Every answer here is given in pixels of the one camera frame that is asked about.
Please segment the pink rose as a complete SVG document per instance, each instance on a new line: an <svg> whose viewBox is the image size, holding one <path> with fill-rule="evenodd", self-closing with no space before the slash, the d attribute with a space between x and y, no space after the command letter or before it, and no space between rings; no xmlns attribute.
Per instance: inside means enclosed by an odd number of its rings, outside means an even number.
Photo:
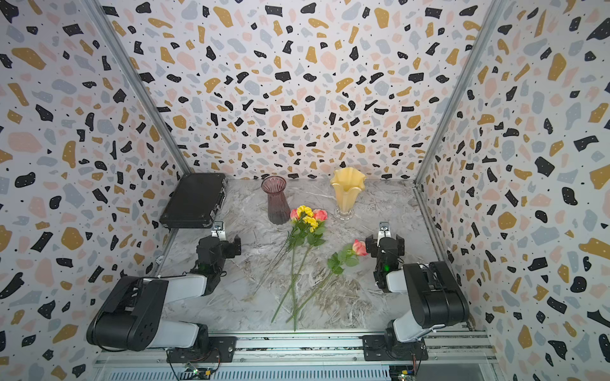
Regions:
<svg viewBox="0 0 610 381"><path fill-rule="evenodd" d="M307 295L305 300L293 308L292 315L286 322L292 322L293 329L296 330L300 314L308 303L320 294L330 281L341 276L346 268L356 267L360 263L360 258L368 255L365 242L358 239L353 244L346 244L338 252L333 253L327 259L327 273L325 276L312 288L312 291Z"/></svg>
<svg viewBox="0 0 610 381"><path fill-rule="evenodd" d="M300 222L300 211L298 209L293 209L290 213L290 219L291 219L291 224L292 224L291 231L288 234L284 243L282 244L281 249L279 250L278 254L276 254L276 256L271 261L271 265L269 265L269 268L268 268L267 276L270 276L271 274L273 274L273 272L276 270L277 266L284 259L284 257L288 254L288 252L293 249L294 242L295 242L296 236L298 235L298 231L299 231L298 224Z"/></svg>
<svg viewBox="0 0 610 381"><path fill-rule="evenodd" d="M313 210L313 211L314 211L316 219L319 219L319 220L324 221L326 223L326 220L328 218L326 211L320 210L320 209Z"/></svg>

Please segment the yellow flower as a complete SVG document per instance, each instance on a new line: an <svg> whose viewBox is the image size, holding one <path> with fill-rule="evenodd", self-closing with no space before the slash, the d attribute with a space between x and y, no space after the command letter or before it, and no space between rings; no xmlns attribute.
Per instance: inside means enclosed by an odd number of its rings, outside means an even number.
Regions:
<svg viewBox="0 0 610 381"><path fill-rule="evenodd" d="M311 250L321 246L325 242L322 238L324 230L324 221L316 219L313 215L310 216L305 212L293 222L292 231L287 239L288 253L290 254L289 283L286 292L284 292L284 295L273 314L271 323L277 320L284 303L290 298L291 318L293 319L293 328L296 329L297 323L295 315L298 306L297 283Z"/></svg>
<svg viewBox="0 0 610 381"><path fill-rule="evenodd" d="M298 209L300 211L300 222L298 224L299 231L298 231L298 235L296 236L293 249L296 249L297 247L302 246L305 243L308 236L311 233L314 233L317 230L317 228L319 227L319 222L315 218L313 209L311 209L309 206L305 206L305 205L299 206L296 209ZM265 283L266 279L268 279L269 276L267 276L267 273L268 273L269 265L263 272L263 275L262 275L261 279L258 281L257 286L254 288L252 297L254 297L254 295L257 294L257 292L261 289L261 287Z"/></svg>

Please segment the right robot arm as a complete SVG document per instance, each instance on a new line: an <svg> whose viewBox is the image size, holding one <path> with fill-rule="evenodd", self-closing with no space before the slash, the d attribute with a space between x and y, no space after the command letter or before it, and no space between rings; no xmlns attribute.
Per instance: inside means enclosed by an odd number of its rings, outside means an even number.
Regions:
<svg viewBox="0 0 610 381"><path fill-rule="evenodd" d="M408 311L385 330L387 346L420 341L437 329L468 321L468 302L446 262L404 262L404 239L386 231L367 237L365 248L376 260L373 277L378 288L408 296Z"/></svg>

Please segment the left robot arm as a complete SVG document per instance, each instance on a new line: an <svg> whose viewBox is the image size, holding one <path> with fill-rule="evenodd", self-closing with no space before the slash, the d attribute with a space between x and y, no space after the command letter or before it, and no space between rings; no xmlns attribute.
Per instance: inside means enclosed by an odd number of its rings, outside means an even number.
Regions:
<svg viewBox="0 0 610 381"><path fill-rule="evenodd" d="M241 238L204 237L196 254L194 268L185 275L122 277L87 328L87 342L109 352L163 348L197 359L208 354L205 325L169 321L162 317L163 310L169 303L212 294L226 273L226 261L241 255Z"/></svg>

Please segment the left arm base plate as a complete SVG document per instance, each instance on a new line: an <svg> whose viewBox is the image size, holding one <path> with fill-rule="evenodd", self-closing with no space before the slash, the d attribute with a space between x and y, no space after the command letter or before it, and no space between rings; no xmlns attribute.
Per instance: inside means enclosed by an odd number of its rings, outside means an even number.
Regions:
<svg viewBox="0 0 610 381"><path fill-rule="evenodd" d="M167 354L167 363L231 363L237 341L236 337L209 337L197 340L190 348L171 348Z"/></svg>

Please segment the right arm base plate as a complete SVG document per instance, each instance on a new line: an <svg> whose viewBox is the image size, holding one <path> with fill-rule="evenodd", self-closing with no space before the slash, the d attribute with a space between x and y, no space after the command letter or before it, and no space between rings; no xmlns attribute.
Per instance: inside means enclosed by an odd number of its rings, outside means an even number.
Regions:
<svg viewBox="0 0 610 381"><path fill-rule="evenodd" d="M420 361L429 358L424 341L401 343L384 335L365 335L362 346L365 361Z"/></svg>

